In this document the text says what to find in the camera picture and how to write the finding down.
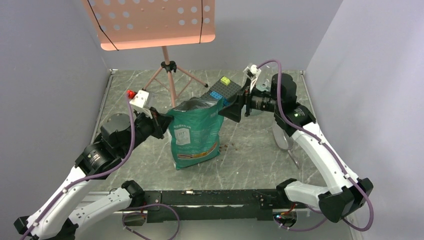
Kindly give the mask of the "pink music stand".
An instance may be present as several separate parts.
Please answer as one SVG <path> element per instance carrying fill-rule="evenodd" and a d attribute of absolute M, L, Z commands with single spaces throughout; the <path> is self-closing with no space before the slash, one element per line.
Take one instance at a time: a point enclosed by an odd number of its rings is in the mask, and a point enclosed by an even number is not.
<path fill-rule="evenodd" d="M 143 87 L 165 70 L 172 106 L 180 96 L 173 73 L 180 71 L 204 87 L 208 84 L 170 60 L 168 47 L 210 43 L 216 38 L 214 0 L 83 0 L 100 47 L 121 51 L 160 47 L 164 61 Z"/>

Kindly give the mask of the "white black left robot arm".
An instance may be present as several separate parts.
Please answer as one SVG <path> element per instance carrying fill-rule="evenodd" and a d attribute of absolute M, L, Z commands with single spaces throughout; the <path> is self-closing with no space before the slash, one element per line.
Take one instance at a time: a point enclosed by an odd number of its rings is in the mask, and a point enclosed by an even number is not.
<path fill-rule="evenodd" d="M 150 111 L 152 116 L 133 110 L 114 114 L 48 201 L 32 215 L 16 219 L 17 232 L 32 240 L 73 240 L 116 211 L 137 210 L 148 204 L 145 191 L 134 180 L 127 180 L 108 195 L 81 206 L 86 195 L 120 168 L 134 148 L 148 137 L 164 137 L 173 118 L 154 108 Z"/>

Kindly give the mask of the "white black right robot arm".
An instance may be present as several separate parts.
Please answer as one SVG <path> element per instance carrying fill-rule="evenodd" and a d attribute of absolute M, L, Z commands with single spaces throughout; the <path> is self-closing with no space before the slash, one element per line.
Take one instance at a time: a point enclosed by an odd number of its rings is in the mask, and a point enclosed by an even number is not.
<path fill-rule="evenodd" d="M 242 110 L 245 116 L 249 116 L 250 110 L 273 113 L 276 124 L 305 151 L 326 184 L 316 186 L 294 178 L 285 180 L 276 186 L 275 199 L 280 207 L 302 203 L 318 208 L 327 220 L 337 223 L 367 204 L 369 220 L 361 230 L 371 227 L 374 208 L 369 196 L 373 183 L 353 172 L 327 142 L 312 112 L 297 101 L 297 84 L 289 74 L 275 74 L 269 91 L 251 86 L 247 78 L 244 86 L 218 113 L 238 123 Z"/>

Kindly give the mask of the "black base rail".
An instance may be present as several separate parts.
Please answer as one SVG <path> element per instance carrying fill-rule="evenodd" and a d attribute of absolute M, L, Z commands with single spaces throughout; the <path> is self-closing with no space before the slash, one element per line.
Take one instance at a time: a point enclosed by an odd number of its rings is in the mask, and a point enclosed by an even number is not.
<path fill-rule="evenodd" d="M 305 209 L 302 203 L 284 200 L 276 189 L 227 189 L 146 191 L 142 202 L 131 204 L 125 211 L 146 214 L 148 223 L 176 219 L 278 219 L 294 223 Z"/>

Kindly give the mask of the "green pet food bag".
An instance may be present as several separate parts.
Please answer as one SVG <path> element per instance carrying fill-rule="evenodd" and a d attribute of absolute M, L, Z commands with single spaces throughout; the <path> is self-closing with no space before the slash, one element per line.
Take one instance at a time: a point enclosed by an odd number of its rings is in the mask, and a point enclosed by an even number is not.
<path fill-rule="evenodd" d="M 168 131 L 176 170 L 220 155 L 220 130 L 224 117 L 219 111 L 223 106 L 222 99 L 192 97 L 166 113 L 173 118 Z"/>

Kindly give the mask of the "blue toy brick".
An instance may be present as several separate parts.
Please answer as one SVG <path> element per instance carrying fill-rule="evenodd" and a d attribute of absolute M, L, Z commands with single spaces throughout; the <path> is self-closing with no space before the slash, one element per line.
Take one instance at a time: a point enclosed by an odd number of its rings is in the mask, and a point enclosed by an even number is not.
<path fill-rule="evenodd" d="M 209 93 L 209 95 L 210 95 L 211 97 L 213 97 L 214 99 L 217 99 L 217 100 L 225 99 L 225 97 L 224 97 L 224 96 L 222 96 L 220 93 L 218 93 L 218 92 L 216 92 L 216 91 L 211 91 L 211 92 Z"/>

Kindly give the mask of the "dark grey brick baseplate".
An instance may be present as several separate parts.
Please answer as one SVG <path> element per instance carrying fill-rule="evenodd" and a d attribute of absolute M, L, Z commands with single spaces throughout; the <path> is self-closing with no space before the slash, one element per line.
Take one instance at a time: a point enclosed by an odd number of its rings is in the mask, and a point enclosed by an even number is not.
<path fill-rule="evenodd" d="M 232 81 L 232 80 L 231 80 L 231 83 L 228 86 L 226 86 L 226 85 L 222 84 L 220 79 L 219 79 L 215 84 L 213 84 L 208 89 L 208 91 L 206 93 L 204 93 L 201 96 L 201 98 L 206 99 L 206 100 L 211 100 L 211 101 L 217 101 L 219 99 L 215 99 L 215 98 L 210 96 L 210 92 L 215 91 L 215 92 L 221 94 L 222 96 L 224 96 L 225 99 L 228 99 L 228 98 L 232 97 L 240 89 L 241 89 L 241 86 L 239 84 L 237 84 L 236 82 Z"/>

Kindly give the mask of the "teal double pet bowl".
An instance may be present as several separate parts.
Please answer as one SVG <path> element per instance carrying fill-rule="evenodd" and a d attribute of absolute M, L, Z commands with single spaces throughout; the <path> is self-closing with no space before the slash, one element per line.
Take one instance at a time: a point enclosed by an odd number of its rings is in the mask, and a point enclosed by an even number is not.
<path fill-rule="evenodd" d="M 257 116 L 262 112 L 275 111 L 275 100 L 272 97 L 272 82 L 269 79 L 258 81 L 251 91 L 250 114 Z"/>

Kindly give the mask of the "metal food scoop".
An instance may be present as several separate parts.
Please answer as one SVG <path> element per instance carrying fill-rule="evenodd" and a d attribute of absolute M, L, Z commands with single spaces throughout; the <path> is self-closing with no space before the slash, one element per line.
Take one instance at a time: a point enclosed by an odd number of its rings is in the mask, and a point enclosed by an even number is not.
<path fill-rule="evenodd" d="M 289 155 L 289 157 L 291 158 L 291 160 L 293 161 L 295 166 L 299 169 L 300 168 L 299 161 L 296 159 L 296 157 L 294 156 L 294 154 L 292 152 L 293 147 L 294 147 L 294 141 L 278 125 L 276 125 L 276 124 L 273 125 L 271 127 L 271 129 L 272 129 L 272 134 L 273 134 L 274 141 L 275 141 L 276 145 L 282 151 L 285 151 Z"/>

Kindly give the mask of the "spilled kibble on table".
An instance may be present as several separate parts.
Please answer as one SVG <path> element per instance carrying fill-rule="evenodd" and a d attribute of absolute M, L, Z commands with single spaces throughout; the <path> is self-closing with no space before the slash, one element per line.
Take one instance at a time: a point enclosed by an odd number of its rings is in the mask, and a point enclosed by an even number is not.
<path fill-rule="evenodd" d="M 227 154 L 232 152 L 241 152 L 242 148 L 235 143 L 223 143 L 219 146 L 218 150 L 222 154 Z"/>

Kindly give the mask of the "yellow toy brick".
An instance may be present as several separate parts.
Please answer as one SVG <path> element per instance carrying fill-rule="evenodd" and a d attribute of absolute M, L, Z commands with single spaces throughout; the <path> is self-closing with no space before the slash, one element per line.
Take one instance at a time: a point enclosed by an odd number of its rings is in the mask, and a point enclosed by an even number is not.
<path fill-rule="evenodd" d="M 228 86 L 231 83 L 231 80 L 228 77 L 226 77 L 226 76 L 222 76 L 220 78 L 220 82 L 222 84 L 224 84 L 225 86 Z"/>

